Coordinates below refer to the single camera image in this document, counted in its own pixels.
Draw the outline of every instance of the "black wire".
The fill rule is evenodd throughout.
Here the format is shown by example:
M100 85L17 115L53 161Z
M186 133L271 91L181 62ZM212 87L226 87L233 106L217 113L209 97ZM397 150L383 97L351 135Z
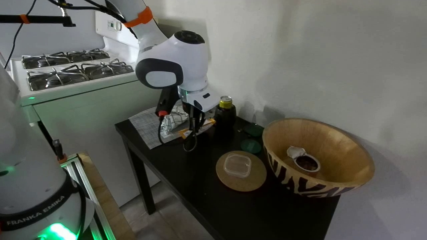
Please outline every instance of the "black wire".
M81 6L81 5L70 5L70 3L60 3L60 2L56 2L54 0L48 0L50 3L53 5L57 5L60 7L65 7L65 9L76 9L76 10L80 10L80 9L90 9L90 10L98 10L98 11L104 11L114 18L117 18L120 22L125 23L126 19L124 17L121 17L120 14L117 14L116 11L113 11L112 9L104 6L104 5L100 5L92 0L85 0L86 2L94 5L94 6Z
M28 9L28 11L26 11L26 14L29 14L29 13L32 11L32 9L33 9L34 5L36 5L36 1L37 1L37 0L33 0L33 1L32 1L30 6L29 6L29 9ZM12 49L10 49L10 51L9 51L8 59L6 59L5 63L4 63L4 69L6 69L8 65L9 65L9 61L10 61L10 58L12 58L13 51L14 51L16 38L17 38L17 34L18 34L18 31L21 30L22 25L24 25L24 22L21 22L21 23L18 25L17 30L14 31L13 42L12 42Z
M201 125L204 123L205 119L205 114L204 111L200 113L198 118L194 118L194 129L185 137L184 142L182 142L182 149L185 151L192 151L193 149L196 149L197 146L197 131L201 127Z

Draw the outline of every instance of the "round coaster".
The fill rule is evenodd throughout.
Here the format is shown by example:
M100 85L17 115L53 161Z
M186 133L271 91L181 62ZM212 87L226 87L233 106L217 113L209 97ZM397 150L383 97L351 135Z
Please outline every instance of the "round coaster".
M238 165L226 163L228 167L234 167L234 173L229 173L225 170L225 161L229 157L234 158L249 158L249 170L240 167ZM252 153L242 151L242 150L230 150L224 153L216 161L216 175L218 179L230 189L238 191L250 191L260 187L267 178L267 169L263 161Z

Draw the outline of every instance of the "small object in bowl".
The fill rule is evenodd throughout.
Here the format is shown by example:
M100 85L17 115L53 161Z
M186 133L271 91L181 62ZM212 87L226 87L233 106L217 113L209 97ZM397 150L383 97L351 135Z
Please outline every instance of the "small object in bowl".
M287 149L287 154L293 159L296 166L309 174L320 170L320 162L317 161L317 158L308 154L304 147L291 145Z
M232 154L228 155L224 161L224 170L228 174L237 177L248 177L250 173L252 161L246 155Z

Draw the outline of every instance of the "woven bowl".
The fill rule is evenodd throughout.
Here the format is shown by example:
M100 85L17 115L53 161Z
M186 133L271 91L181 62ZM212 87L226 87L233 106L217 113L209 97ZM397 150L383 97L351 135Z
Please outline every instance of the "woven bowl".
M359 187L373 175L368 153L341 130L319 121L276 121L264 129L263 142L275 175L296 194L333 197ZM316 157L320 170L312 174L297 167L287 155L291 145Z

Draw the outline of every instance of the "wooden table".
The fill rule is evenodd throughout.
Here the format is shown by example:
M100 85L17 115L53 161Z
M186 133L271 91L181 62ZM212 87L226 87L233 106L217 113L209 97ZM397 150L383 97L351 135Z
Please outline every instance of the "wooden table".
M178 139L148 149L132 122L116 123L133 162L149 213L156 210L144 162L166 183L214 238L324 238L339 197L305 198L288 191L267 166L267 181L253 191L236 191L220 182L217 158L240 149L249 122L237 118L228 134L214 127L197 135L197 147L186 153Z
M96 166L93 165L92 159L86 155L80 153L78 154L82 162L84 171L86 177L89 178L89 182L93 187L93 191L98 199L98 203L101 205L106 221L114 233L117 240L134 240L134 233L132 231L132 227L129 226L128 221L120 211L120 207L117 206L114 198L112 197L109 189L106 187L104 179L98 174Z

